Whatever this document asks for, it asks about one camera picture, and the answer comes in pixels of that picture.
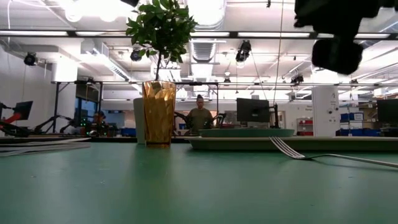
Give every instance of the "desk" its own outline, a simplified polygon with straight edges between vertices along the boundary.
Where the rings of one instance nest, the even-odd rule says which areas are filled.
[[[190,148],[102,142],[0,158],[0,223],[397,222],[397,169]]]

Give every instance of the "white wall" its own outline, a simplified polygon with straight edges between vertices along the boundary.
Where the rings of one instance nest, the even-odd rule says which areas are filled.
[[[33,100],[29,120],[18,121],[19,126],[34,127],[53,115],[55,85],[52,74],[45,74],[41,67],[26,66],[22,59],[6,53],[0,47],[0,101],[15,106],[21,101]],[[3,110],[3,116],[10,117],[11,110]]]

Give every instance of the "potted plant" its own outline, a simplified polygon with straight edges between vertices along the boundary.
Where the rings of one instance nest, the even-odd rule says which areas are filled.
[[[154,81],[144,82],[145,136],[147,145],[169,146],[173,130],[175,91],[174,83],[159,81],[162,60],[182,63],[187,53],[185,45],[197,23],[189,16],[189,8],[181,8],[177,0],[152,0],[139,7],[137,20],[129,19],[126,35],[131,44],[139,44],[139,55],[158,55]]]

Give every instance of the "green plate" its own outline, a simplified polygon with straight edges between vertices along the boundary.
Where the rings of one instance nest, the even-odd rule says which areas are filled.
[[[237,129],[204,129],[199,130],[203,138],[268,138],[292,137],[294,129],[237,128]]]

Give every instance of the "plant stem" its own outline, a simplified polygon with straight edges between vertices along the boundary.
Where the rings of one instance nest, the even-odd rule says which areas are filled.
[[[160,62],[162,61],[162,52],[159,52],[159,59],[157,60],[157,68],[156,68],[156,77],[155,81],[159,81],[159,68],[160,68]]]

